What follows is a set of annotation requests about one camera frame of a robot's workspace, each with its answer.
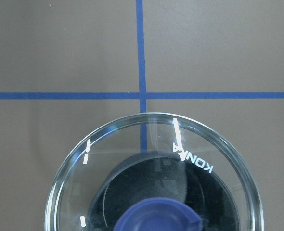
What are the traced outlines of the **glass pot lid blue knob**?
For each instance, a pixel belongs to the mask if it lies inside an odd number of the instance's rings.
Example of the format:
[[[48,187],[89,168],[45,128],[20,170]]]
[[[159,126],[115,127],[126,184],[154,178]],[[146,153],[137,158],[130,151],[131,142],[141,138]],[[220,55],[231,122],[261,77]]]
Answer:
[[[231,193],[239,231],[264,230],[261,198],[238,151],[211,128],[186,117],[142,113],[112,121],[87,135],[61,165],[46,205],[45,230],[90,231],[88,210],[108,175],[140,153],[176,154],[216,174]],[[201,217],[165,197],[147,198],[127,209],[112,231],[203,231]]]

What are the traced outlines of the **dark blue saucepan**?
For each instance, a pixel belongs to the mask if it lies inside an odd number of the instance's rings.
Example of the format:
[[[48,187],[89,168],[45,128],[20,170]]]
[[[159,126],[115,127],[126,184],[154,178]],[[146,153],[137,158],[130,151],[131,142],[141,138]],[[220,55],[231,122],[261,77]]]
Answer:
[[[240,229],[234,199],[216,174],[176,154],[151,152],[124,160],[108,175],[89,207],[89,230],[111,231],[127,209],[154,197],[187,205],[201,217],[205,231]]]

